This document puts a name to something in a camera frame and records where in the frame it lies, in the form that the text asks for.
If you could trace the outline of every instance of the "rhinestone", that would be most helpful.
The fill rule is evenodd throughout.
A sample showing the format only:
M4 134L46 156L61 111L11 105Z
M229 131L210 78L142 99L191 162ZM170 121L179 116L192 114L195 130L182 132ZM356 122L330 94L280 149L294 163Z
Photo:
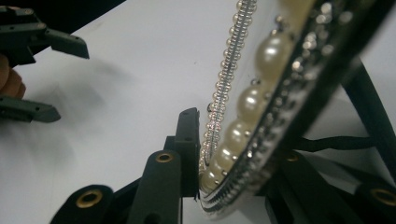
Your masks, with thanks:
M225 42L227 47L230 47L231 45L231 38L228 38L227 41Z
M332 45L326 45L325 47L323 47L321 53L323 56L328 56L332 53L333 50L334 47Z
M289 84L290 84L290 80L289 80L289 79L285 79L285 80L283 81L283 85L284 85L284 86L289 86Z
M235 32L235 27L233 26L233 27L230 28L229 34L233 35L234 32Z
M315 79L317 79L317 77L318 77L318 75L313 72L304 74L304 79L307 81L315 80Z
M305 41L303 43L304 49L315 49L317 47L317 41Z
M213 120L216 120L218 122L222 122L224 116L222 114L220 114L220 113L211 112L211 113L209 113L209 118L213 119Z
M264 94L264 100L269 100L269 99L271 99L271 96L272 96L272 93L271 93L270 91L266 92L266 93Z
M284 22L284 19L283 19L283 17L282 16L280 16L280 15L277 15L276 17L275 17L275 23L276 24L282 24Z
M244 135L245 135L245 137L250 137L250 131L245 131Z
M264 131L265 131L265 128L264 127L260 127L259 133L264 133Z
M332 21L332 16L331 15L318 15L316 18L316 21L318 24L324 24L324 23L329 23Z
M277 97L277 98L275 99L275 104L276 104L277 106L282 106L282 104L283 104L282 98Z
M279 30L272 30L270 32L270 36L276 35L279 32Z
M228 56L228 50L226 49L226 50L224 50L224 52L223 52L223 56L224 57L227 57Z
M293 64L291 65L291 68L293 69L294 72L303 72L303 58L299 57L297 58Z
M206 124L206 128L209 131L214 131L214 132L219 132L221 129L220 123L217 122L216 120L210 120L207 124Z
M238 13L235 13L235 15L233 15L233 23L236 23L238 21Z
M323 14L332 13L332 4L330 4L330 3L325 3L325 4L323 4L323 5L321 6L321 8L320 8L320 11L321 11Z
M352 20L352 18L353 18L353 13L350 11L345 11L345 12L341 13L338 20L341 24L347 24Z
M288 92L288 91L282 91L282 92L280 93L280 95L283 96L283 97L286 97L286 96L289 95L289 92Z
M241 7L242 7L242 1L240 0L240 1L238 1L238 2L236 3L236 9L237 9L237 10L240 10Z
M255 85L259 85L260 83L262 83L258 78L253 78L250 81L250 85L255 86Z
M226 66L226 62L225 62L225 60L224 60L224 61L221 62L220 67L221 67L221 68L225 68L225 66Z

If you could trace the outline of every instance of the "jewelry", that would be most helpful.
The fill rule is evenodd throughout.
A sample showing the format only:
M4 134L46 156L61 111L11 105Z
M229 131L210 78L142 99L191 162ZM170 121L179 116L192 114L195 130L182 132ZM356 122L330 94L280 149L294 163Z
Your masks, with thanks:
M292 0L281 2L283 7L296 4ZM256 1L238 2L241 7L234 16L237 24L245 18L240 13L253 6L250 3ZM288 150L284 139L302 134L296 130L304 132L307 129L308 120L316 115L307 108L314 108L316 97L323 101L329 98L332 88L339 83L336 75L326 73L326 66L333 69L329 58L337 56L333 56L334 48L342 46L345 27L353 18L351 11L359 9L319 0L302 1L299 7L300 12L286 13L286 19L277 17L277 30L259 46L256 54L259 74L239 96L238 118L226 129L219 144L220 123L233 79L230 71L236 67L236 61L227 60L240 57L239 51L233 51L235 48L225 53L227 57L222 63L214 102L209 107L210 121L199 161L201 205L213 219L233 211L238 203L256 193L271 178L283 153ZM240 40L234 38L236 31L235 25L230 46L235 46L233 41ZM302 117L301 111L312 116L296 128L294 121Z

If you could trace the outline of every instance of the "hand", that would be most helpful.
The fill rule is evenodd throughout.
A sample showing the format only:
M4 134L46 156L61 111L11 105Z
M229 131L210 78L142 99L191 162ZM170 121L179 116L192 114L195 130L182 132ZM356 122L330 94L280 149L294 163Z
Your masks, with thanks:
M8 65L8 58L0 54L0 95L22 98L26 91L22 78Z

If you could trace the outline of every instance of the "white table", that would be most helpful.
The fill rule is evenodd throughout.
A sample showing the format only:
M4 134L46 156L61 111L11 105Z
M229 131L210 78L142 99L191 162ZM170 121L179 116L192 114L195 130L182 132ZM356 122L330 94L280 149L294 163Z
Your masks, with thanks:
M260 1L241 74L255 40L275 27L274 2ZM129 0L75 32L88 43L88 61L46 49L35 56L37 63L17 67L28 88L25 98L56 106L62 119L0 121L0 223L49 223L77 189L103 184L116 191L136 180L149 155L175 134L184 109L202 111L204 126L235 12L227 0ZM395 125L393 15L363 61ZM351 116L334 115L340 106ZM349 125L329 127L333 119ZM365 134L342 93L310 135L338 131ZM337 157L332 154L320 155ZM387 177L374 152L355 155L345 153L344 162L359 167L369 161L366 170ZM267 223L264 210L263 198L256 198L218 223ZM193 199L184 200L183 217L187 224L211 223Z

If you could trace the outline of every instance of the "white pearl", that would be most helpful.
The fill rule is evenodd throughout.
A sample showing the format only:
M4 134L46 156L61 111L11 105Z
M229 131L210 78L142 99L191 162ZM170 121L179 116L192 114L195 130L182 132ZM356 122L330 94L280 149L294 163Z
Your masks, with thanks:
M234 161L233 156L239 156L240 152L234 152L229 147L227 147L224 143L218 146L218 150L213 155L210 160L210 164L214 165L216 169L230 172L233 167Z
M238 21L238 13L235 13L235 15L233 15L233 23L236 23Z
M228 33L230 34L230 36L233 36L233 32L235 31L235 27L231 27L230 30L228 31Z
M240 0L240 1L238 1L238 2L236 3L236 9L240 10L240 9L241 9L241 6L242 6L242 1Z
M200 176L201 189L206 192L214 190L224 178L221 172L222 171L218 167L210 163L204 173Z
M227 42L225 42L225 45L226 45L227 47L230 47L230 45L231 45L231 38L228 38L228 39L227 39Z
M256 126L264 108L267 105L265 93L269 88L264 84L249 86L238 98L236 112L238 118L246 122L251 127Z
M280 15L289 25L289 31L299 35L315 0L279 0Z
M251 128L241 119L234 120L225 131L224 142L235 154L241 152L248 142L245 131L251 131Z
M287 33L268 36L257 50L257 78L267 85L275 86L289 61L292 49L293 42Z

